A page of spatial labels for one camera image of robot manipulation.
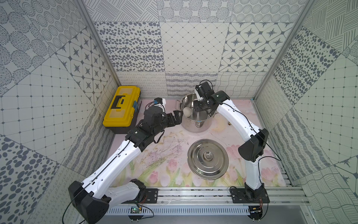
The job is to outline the white spoon grey handle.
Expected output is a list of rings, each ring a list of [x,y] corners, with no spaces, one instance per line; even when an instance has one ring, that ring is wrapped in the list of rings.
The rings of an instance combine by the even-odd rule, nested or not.
[[[183,109],[183,114],[184,114],[184,116],[186,116],[186,117],[192,116],[193,112],[194,112],[193,109],[190,108],[190,107],[185,107],[185,108]]]

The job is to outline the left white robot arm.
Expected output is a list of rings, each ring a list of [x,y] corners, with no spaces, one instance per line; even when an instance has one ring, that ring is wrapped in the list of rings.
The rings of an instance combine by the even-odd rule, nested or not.
[[[126,185],[111,188],[111,184],[126,166],[140,155],[168,127],[180,125],[182,111],[166,113],[162,104],[148,107],[144,118],[128,132],[115,153],[92,175],[82,182],[74,181],[68,188],[70,204],[88,224],[97,223],[113,206],[121,203],[139,204],[145,199],[146,186],[138,179]]]

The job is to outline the stainless steel pot lid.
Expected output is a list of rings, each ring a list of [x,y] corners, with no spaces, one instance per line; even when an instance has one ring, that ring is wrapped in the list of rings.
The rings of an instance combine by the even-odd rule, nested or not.
[[[194,142],[187,152],[187,163],[192,172],[205,180],[221,178],[229,166],[224,147],[210,139]]]

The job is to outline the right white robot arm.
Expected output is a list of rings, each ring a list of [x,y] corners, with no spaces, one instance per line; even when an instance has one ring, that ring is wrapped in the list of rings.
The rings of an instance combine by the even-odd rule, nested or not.
[[[194,101],[196,112],[216,111],[225,117],[245,141],[238,147],[238,153],[245,160],[246,181],[244,189],[230,189],[232,196],[243,196],[245,203],[269,204],[269,196],[262,182],[260,160],[267,145],[269,132],[260,129],[236,108],[224,91],[214,92],[207,81],[195,87],[197,99]]]

